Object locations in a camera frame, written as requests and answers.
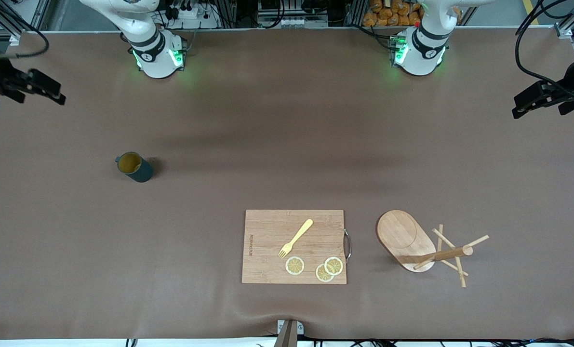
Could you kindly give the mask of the dark green ribbed mug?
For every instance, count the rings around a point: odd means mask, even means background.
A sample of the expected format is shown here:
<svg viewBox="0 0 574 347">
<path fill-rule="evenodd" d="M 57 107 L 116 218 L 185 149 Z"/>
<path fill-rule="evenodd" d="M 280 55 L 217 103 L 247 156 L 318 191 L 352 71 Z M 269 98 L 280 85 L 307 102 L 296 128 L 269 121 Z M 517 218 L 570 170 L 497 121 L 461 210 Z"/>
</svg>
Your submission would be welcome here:
<svg viewBox="0 0 574 347">
<path fill-rule="evenodd" d="M 139 153 L 130 151 L 115 158 L 117 169 L 138 183 L 147 182 L 154 175 L 154 168 Z"/>
</svg>

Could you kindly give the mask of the wooden mug tree rack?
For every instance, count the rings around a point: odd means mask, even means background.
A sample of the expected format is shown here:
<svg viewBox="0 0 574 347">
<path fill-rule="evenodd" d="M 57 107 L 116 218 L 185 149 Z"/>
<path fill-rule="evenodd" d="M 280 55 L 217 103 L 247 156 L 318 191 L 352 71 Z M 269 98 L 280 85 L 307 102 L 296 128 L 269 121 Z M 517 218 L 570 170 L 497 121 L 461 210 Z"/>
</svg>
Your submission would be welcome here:
<svg viewBox="0 0 574 347">
<path fill-rule="evenodd" d="M 484 235 L 472 242 L 455 245 L 443 234 L 443 225 L 432 230 L 437 241 L 424 231 L 417 220 L 401 210 L 384 213 L 378 220 L 376 235 L 382 246 L 405 270 L 421 274 L 441 263 L 454 270 L 459 277 L 459 285 L 466 288 L 468 273 L 461 259 L 473 255 L 474 247 L 489 239 Z"/>
</svg>

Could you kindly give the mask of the white power strip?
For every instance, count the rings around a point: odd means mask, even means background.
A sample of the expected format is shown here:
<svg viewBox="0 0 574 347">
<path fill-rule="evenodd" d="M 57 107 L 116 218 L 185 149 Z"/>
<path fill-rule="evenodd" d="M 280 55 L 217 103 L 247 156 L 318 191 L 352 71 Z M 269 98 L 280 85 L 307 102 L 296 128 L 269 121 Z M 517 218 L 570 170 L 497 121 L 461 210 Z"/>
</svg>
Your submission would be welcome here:
<svg viewBox="0 0 574 347">
<path fill-rule="evenodd" d="M 167 29 L 223 28 L 218 8 L 207 0 L 165 0 L 159 18 Z"/>
</svg>

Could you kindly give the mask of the orange snack bag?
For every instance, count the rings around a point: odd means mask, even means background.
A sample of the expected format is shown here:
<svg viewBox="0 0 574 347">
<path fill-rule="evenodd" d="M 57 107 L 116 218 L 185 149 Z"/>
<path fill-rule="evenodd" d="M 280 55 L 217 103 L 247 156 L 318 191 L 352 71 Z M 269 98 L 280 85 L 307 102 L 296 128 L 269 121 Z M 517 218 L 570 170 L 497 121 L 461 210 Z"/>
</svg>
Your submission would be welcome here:
<svg viewBox="0 0 574 347">
<path fill-rule="evenodd" d="M 419 26 L 424 7 L 417 0 L 368 0 L 363 27 Z"/>
</svg>

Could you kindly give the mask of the white multi-socket strip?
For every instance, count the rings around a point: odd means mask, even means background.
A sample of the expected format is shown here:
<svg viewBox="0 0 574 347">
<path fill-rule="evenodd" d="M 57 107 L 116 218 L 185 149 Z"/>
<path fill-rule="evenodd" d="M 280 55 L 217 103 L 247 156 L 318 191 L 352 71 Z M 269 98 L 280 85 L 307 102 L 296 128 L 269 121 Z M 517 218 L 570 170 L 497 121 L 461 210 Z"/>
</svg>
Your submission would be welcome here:
<svg viewBox="0 0 574 347">
<path fill-rule="evenodd" d="M 272 26 L 280 15 L 277 13 L 270 13 L 266 15 L 258 14 L 256 21 L 264 27 Z M 327 28 L 327 16 L 322 15 L 286 15 L 281 18 L 280 22 L 274 28 Z"/>
</svg>

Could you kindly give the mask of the yellow plastic fork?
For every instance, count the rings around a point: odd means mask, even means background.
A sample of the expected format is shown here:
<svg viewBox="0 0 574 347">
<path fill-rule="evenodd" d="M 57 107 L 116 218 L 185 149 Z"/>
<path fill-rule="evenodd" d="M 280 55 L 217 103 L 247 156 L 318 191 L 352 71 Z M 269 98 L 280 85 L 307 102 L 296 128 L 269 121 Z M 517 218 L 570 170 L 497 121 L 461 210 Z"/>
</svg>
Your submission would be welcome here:
<svg viewBox="0 0 574 347">
<path fill-rule="evenodd" d="M 294 244 L 312 227 L 314 221 L 312 219 L 307 219 L 299 228 L 298 232 L 292 237 L 291 241 L 287 242 L 279 252 L 279 258 L 283 259 L 288 255 L 293 249 Z"/>
</svg>

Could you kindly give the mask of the bamboo cutting board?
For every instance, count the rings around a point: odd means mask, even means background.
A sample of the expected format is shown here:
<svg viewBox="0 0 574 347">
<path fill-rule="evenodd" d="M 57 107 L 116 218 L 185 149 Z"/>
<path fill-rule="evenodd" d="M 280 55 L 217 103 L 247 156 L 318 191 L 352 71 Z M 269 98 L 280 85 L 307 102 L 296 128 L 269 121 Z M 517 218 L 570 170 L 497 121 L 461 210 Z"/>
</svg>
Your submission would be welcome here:
<svg viewBox="0 0 574 347">
<path fill-rule="evenodd" d="M 282 246 L 291 241 L 307 219 L 312 227 L 294 244 L 285 258 L 279 258 Z M 346 285 L 346 227 L 342 210 L 247 210 L 243 231 L 242 282 L 266 285 Z M 290 275 L 285 261 L 298 256 L 305 262 L 300 275 Z M 340 275 L 327 283 L 315 275 L 317 266 L 329 257 L 344 263 Z"/>
</svg>

